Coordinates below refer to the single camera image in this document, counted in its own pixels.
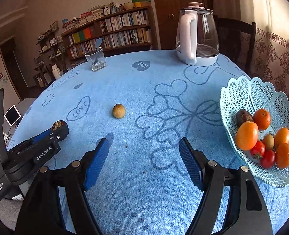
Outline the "dark passion fruit large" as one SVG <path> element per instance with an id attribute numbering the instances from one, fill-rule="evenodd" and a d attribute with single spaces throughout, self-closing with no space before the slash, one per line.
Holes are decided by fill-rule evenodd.
<path id="1" fill-rule="evenodd" d="M 246 121 L 253 121 L 252 115 L 245 109 L 241 109 L 236 113 L 236 126 L 239 128 Z"/>

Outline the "orange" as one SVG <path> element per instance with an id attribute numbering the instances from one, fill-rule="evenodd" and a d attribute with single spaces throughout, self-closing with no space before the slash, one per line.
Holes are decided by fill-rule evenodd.
<path id="1" fill-rule="evenodd" d="M 257 124 L 252 121 L 246 121 L 239 127 L 236 133 L 235 143 L 239 149 L 248 151 L 256 145 L 258 138 L 259 129 Z"/>

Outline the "small red tomato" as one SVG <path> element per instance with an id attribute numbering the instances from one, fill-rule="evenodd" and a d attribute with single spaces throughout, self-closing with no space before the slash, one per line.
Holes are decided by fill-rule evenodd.
<path id="1" fill-rule="evenodd" d="M 260 165 L 264 169 L 270 169 L 275 163 L 275 152 L 273 150 L 267 150 L 260 160 Z"/>

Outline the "light blue lattice fruit basket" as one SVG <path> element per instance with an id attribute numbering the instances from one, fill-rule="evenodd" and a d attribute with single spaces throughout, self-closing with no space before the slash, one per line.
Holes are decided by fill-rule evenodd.
<path id="1" fill-rule="evenodd" d="M 259 78 L 231 78 L 221 89 L 220 113 L 231 147 L 250 172 L 273 187 L 288 186 L 289 165 L 283 169 L 277 165 L 265 169 L 249 150 L 255 142 L 254 133 L 261 141 L 266 135 L 276 136 L 282 128 L 289 130 L 287 95 Z"/>

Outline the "small greenish kiwi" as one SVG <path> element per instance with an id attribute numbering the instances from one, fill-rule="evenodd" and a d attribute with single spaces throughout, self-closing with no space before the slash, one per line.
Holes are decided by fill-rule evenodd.
<path id="1" fill-rule="evenodd" d="M 265 145 L 265 149 L 266 150 L 272 150 L 274 148 L 275 140 L 274 140 L 274 137 L 271 134 L 267 134 L 263 138 L 262 142 Z"/>

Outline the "orange tangerine low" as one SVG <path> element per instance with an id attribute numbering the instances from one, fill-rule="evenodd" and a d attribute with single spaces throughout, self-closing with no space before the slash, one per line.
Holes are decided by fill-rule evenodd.
<path id="1" fill-rule="evenodd" d="M 289 144 L 282 143 L 276 150 L 276 166 L 280 169 L 289 166 Z"/>

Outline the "dark wooden chair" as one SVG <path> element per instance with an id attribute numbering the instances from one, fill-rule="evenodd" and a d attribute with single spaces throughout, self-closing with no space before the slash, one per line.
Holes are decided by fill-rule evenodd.
<path id="1" fill-rule="evenodd" d="M 236 19 L 219 18 L 217 15 L 214 16 L 214 20 L 219 39 L 219 51 L 234 63 L 237 62 L 242 51 L 242 33 L 248 34 L 250 36 L 249 48 L 243 68 L 243 71 L 248 74 L 250 72 L 253 56 L 256 36 L 256 23 L 252 22 L 249 24 Z"/>

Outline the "orange tangerine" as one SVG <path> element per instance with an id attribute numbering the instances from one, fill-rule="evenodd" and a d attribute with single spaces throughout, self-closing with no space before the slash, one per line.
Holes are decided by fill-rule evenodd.
<path id="1" fill-rule="evenodd" d="M 283 127 L 274 136 L 275 140 L 275 149 L 278 148 L 281 144 L 289 144 L 289 129 Z"/>
<path id="2" fill-rule="evenodd" d="M 270 126 L 271 116 L 266 109 L 259 109 L 254 113 L 253 120 L 259 130 L 266 130 Z"/>

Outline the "patterned beige curtain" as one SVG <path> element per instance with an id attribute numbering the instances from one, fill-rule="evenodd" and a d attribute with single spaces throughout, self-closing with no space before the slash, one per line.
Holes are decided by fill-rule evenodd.
<path id="1" fill-rule="evenodd" d="M 289 99 L 288 0 L 213 0 L 220 18 L 256 23 L 249 75 L 271 82 Z"/>

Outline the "white thermos bottle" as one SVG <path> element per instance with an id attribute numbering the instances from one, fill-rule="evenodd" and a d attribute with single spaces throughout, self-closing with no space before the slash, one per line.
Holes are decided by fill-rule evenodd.
<path id="1" fill-rule="evenodd" d="M 55 64 L 51 67 L 51 69 L 55 79 L 58 80 L 61 77 L 61 71 L 59 67 Z"/>

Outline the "white tablet on stand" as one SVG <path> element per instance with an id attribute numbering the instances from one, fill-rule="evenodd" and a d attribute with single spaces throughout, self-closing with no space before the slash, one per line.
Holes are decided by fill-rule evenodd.
<path id="1" fill-rule="evenodd" d="M 10 126 L 14 125 L 21 118 L 21 114 L 16 108 L 16 105 L 12 105 L 7 112 L 5 112 L 4 118 Z"/>

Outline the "dark passion fruit small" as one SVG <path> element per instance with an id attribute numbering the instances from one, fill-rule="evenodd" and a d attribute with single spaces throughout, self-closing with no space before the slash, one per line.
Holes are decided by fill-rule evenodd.
<path id="1" fill-rule="evenodd" d="M 58 120 L 56 121 L 55 123 L 53 123 L 52 127 L 51 127 L 51 130 L 54 131 L 54 130 L 57 130 L 59 129 L 60 127 L 64 126 L 66 123 L 63 121 L 63 120 Z"/>

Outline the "wooden bookshelf with books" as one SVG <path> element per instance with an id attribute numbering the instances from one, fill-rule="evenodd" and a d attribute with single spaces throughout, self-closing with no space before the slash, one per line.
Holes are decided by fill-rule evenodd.
<path id="1" fill-rule="evenodd" d="M 97 39 L 106 57 L 158 48 L 155 19 L 151 6 L 137 7 L 106 15 L 62 34 L 66 56 L 82 60 L 96 50 Z"/>

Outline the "blue heart-print tablecloth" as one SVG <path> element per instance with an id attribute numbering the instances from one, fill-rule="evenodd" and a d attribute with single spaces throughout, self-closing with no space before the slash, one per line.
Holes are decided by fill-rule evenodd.
<path id="1" fill-rule="evenodd" d="M 26 111 L 9 147 L 64 120 L 70 132 L 48 167 L 59 169 L 93 150 L 103 137 L 110 150 L 87 193 L 103 234 L 184 234 L 202 193 L 179 154 L 186 137 L 208 159 L 238 168 L 220 115 L 220 91 L 243 75 L 219 56 L 214 65 L 187 66 L 172 50 L 107 58 L 93 72 L 82 64 L 45 90 Z M 112 115 L 116 104 L 126 113 Z"/>

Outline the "small brown kiwi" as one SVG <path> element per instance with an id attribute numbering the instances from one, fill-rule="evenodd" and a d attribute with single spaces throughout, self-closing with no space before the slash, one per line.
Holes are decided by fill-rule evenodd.
<path id="1" fill-rule="evenodd" d="M 126 109 L 125 107 L 118 103 L 116 105 L 114 105 L 113 109 L 112 109 L 112 115 L 117 118 L 117 119 L 121 119 L 125 116 L 126 113 Z"/>

